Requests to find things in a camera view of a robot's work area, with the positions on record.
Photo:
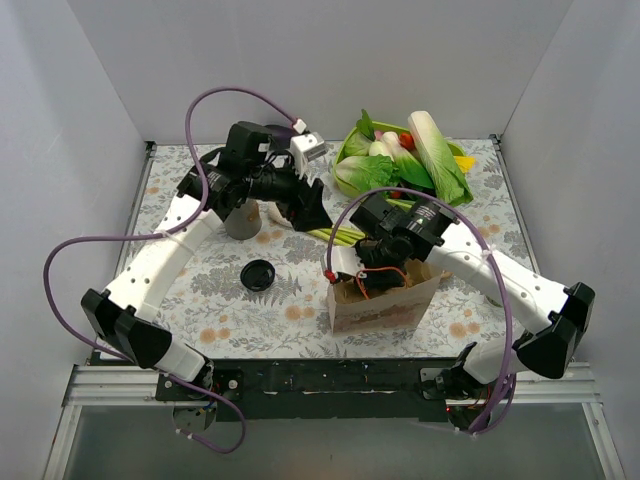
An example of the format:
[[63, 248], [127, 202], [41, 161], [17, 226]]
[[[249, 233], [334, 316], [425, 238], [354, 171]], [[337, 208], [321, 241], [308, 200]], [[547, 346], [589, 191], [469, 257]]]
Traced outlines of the brown pulp cup carrier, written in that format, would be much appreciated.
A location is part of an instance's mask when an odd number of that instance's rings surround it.
[[438, 286], [444, 272], [443, 269], [418, 259], [409, 259], [405, 265], [407, 286], [409, 288], [422, 283]]

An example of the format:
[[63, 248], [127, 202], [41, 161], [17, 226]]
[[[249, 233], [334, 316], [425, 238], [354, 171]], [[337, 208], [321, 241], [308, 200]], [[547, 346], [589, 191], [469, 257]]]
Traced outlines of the brown paper takeout bag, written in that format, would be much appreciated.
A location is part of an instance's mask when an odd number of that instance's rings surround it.
[[422, 283], [386, 292], [366, 290], [355, 280], [328, 287], [327, 302], [332, 333], [347, 335], [398, 328], [415, 329], [426, 313], [438, 286]]

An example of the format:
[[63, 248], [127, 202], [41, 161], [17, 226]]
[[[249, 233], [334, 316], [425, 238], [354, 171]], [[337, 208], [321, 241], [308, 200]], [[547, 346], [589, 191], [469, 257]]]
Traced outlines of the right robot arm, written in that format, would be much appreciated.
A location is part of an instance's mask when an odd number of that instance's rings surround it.
[[530, 370], [544, 378], [564, 374], [586, 333], [595, 301], [583, 282], [572, 286], [548, 280], [498, 251], [481, 247], [471, 230], [430, 200], [404, 211], [375, 194], [362, 202], [350, 221], [366, 238], [355, 251], [365, 268], [367, 288], [401, 286], [409, 260], [452, 273], [494, 301], [508, 297], [519, 322], [511, 342], [468, 345], [455, 363], [427, 380], [434, 398], [475, 397], [494, 383], [507, 358], [509, 374]]

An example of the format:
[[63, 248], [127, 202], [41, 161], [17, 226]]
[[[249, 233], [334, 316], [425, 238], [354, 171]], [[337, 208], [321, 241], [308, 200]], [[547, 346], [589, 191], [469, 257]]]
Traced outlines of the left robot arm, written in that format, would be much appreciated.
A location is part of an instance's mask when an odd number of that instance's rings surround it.
[[154, 320], [171, 285], [200, 244], [219, 228], [235, 239], [261, 228], [257, 204], [274, 203], [297, 231], [329, 228], [321, 180], [306, 175], [310, 160], [326, 152], [316, 133], [278, 144], [273, 129], [252, 122], [232, 125], [224, 146], [191, 168], [158, 225], [159, 239], [145, 244], [103, 291], [88, 290], [81, 306], [98, 338], [141, 368], [178, 377], [193, 400], [213, 386], [206, 357]]

